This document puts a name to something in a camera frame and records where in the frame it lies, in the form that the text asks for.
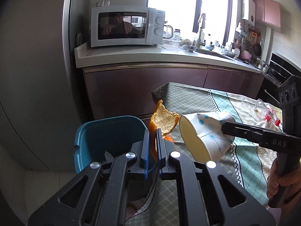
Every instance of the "white water heater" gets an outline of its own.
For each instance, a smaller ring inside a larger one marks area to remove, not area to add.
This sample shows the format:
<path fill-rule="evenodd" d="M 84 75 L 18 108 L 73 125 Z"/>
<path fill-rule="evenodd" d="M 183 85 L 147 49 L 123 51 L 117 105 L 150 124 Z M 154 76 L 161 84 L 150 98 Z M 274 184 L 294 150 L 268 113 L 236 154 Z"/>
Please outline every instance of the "white water heater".
<path fill-rule="evenodd" d="M 255 25 L 255 3 L 253 0 L 243 0 L 241 18 L 251 26 Z"/>

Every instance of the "trash can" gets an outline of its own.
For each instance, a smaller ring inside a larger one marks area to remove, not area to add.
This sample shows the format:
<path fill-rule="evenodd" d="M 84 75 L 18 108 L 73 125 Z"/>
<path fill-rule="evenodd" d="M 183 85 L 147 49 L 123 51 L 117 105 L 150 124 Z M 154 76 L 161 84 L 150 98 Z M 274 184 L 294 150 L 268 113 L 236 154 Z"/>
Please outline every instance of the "trash can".
<path fill-rule="evenodd" d="M 117 157 L 131 150 L 133 143 L 143 140 L 144 123 L 134 116 L 120 116 L 87 122 L 76 132 L 74 166 L 80 173 L 92 161 L 105 161 L 104 153 Z M 149 155 L 149 173 L 156 162 Z"/>

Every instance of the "human hand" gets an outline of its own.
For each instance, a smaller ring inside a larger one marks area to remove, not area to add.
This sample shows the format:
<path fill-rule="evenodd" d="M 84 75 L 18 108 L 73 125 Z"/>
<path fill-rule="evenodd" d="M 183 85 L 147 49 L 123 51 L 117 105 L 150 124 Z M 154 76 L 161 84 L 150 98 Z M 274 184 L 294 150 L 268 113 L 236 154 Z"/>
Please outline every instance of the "human hand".
<path fill-rule="evenodd" d="M 266 195 L 269 199 L 273 198 L 278 192 L 279 185 L 286 187 L 291 185 L 290 190 L 288 191 L 286 198 L 288 199 L 297 193 L 301 189 L 301 166 L 297 170 L 294 170 L 282 177 L 279 177 L 276 173 L 277 171 L 277 159 L 273 161 L 270 175 L 268 176 L 268 189 Z"/>

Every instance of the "paper cup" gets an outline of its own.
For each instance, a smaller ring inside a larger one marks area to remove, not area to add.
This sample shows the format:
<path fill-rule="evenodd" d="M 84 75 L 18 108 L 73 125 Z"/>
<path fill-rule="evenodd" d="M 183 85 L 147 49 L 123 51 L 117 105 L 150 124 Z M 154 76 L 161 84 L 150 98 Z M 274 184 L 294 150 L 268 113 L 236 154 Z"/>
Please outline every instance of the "paper cup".
<path fill-rule="evenodd" d="M 205 112 L 181 115 L 179 127 L 184 143 L 197 162 L 218 162 L 234 141 L 223 134 L 225 122 L 235 123 L 228 112 Z"/>

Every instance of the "silver bolt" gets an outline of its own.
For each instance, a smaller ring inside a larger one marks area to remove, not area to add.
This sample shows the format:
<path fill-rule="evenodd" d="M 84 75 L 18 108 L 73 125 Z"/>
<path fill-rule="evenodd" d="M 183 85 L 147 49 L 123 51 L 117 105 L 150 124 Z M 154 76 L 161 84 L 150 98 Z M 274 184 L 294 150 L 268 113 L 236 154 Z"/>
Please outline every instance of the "silver bolt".
<path fill-rule="evenodd" d="M 214 161 L 207 161 L 206 166 L 209 167 L 209 168 L 215 168 L 216 163 Z"/>
<path fill-rule="evenodd" d="M 129 158 L 129 159 L 132 159 L 132 158 L 134 158 L 134 157 L 136 156 L 136 154 L 133 153 L 133 152 L 129 152 L 129 153 L 126 153 L 125 156 L 126 156 L 127 158 Z"/>
<path fill-rule="evenodd" d="M 100 164 L 99 164 L 98 162 L 94 161 L 94 162 L 92 162 L 92 163 L 90 164 L 90 167 L 91 167 L 92 169 L 96 169 L 96 168 L 99 168 L 99 167 L 100 167 Z"/>
<path fill-rule="evenodd" d="M 173 158 L 179 158 L 181 156 L 181 153 L 179 151 L 173 151 L 170 154 Z"/>

